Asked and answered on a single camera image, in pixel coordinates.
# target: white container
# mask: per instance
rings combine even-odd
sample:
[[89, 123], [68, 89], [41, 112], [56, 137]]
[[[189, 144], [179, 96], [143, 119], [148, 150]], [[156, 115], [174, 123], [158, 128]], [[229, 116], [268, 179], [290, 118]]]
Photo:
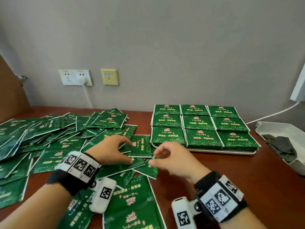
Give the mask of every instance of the white container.
[[285, 123], [258, 121], [256, 126], [257, 128], [255, 131], [259, 135], [270, 134], [274, 137], [288, 137], [296, 150], [297, 158], [289, 164], [285, 162], [284, 159], [283, 161], [295, 172], [299, 173], [300, 175], [305, 175], [305, 132], [292, 124]]

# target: wall socket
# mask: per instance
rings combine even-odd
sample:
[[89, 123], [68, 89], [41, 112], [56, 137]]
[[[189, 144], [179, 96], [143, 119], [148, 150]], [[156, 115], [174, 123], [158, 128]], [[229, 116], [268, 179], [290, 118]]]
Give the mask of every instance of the wall socket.
[[82, 86], [78, 83], [78, 78], [85, 77], [87, 80], [86, 86], [93, 86], [89, 70], [58, 70], [63, 85]]

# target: wooden table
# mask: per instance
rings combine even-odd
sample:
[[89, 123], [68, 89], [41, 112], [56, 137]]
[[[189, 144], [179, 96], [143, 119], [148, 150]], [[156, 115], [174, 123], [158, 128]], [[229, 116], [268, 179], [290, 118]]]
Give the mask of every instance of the wooden table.
[[[67, 112], [88, 114], [93, 109], [33, 107], [31, 111], [14, 118], [42, 117], [48, 114], [63, 115]], [[123, 111], [130, 118], [128, 124], [137, 125], [135, 134], [151, 134], [152, 112]], [[206, 167], [226, 176], [245, 194], [252, 212], [267, 228], [305, 228], [305, 181], [299, 177], [254, 132], [251, 135], [262, 145], [254, 156], [193, 153]], [[49, 173], [32, 174], [29, 178], [25, 200], [42, 187]], [[177, 228], [171, 202], [178, 197], [194, 197], [194, 189], [187, 181], [170, 176], [160, 170], [157, 180], [151, 180], [156, 199], [168, 229]], [[21, 203], [0, 210], [0, 221]], [[102, 216], [95, 214], [90, 226], [102, 228]]]

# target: wristband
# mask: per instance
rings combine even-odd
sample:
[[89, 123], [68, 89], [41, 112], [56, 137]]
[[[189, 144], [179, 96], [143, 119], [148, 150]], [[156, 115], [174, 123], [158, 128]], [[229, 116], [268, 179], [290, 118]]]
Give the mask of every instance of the wristband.
[[60, 183], [72, 196], [87, 189], [94, 183], [94, 177], [100, 164], [89, 154], [70, 152], [63, 162], [55, 167], [46, 183]]
[[211, 172], [195, 184], [196, 198], [203, 212], [223, 223], [247, 207], [244, 194], [225, 176]]

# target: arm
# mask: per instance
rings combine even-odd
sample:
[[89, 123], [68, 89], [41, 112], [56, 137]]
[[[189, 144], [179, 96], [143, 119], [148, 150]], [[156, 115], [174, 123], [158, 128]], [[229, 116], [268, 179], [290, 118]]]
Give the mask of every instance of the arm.
[[[113, 135], [86, 152], [100, 164], [132, 164], [131, 158], [118, 151], [121, 142], [131, 144], [124, 136]], [[44, 185], [17, 210], [0, 223], [1, 229], [54, 229], [64, 216], [73, 196], [61, 184]]]
[[[170, 174], [185, 177], [193, 184], [211, 172], [179, 143], [165, 142], [155, 150], [154, 155], [157, 156], [157, 159], [149, 161], [151, 166], [166, 169]], [[219, 226], [221, 229], [266, 228], [249, 208], [243, 209], [234, 218], [220, 223]]]

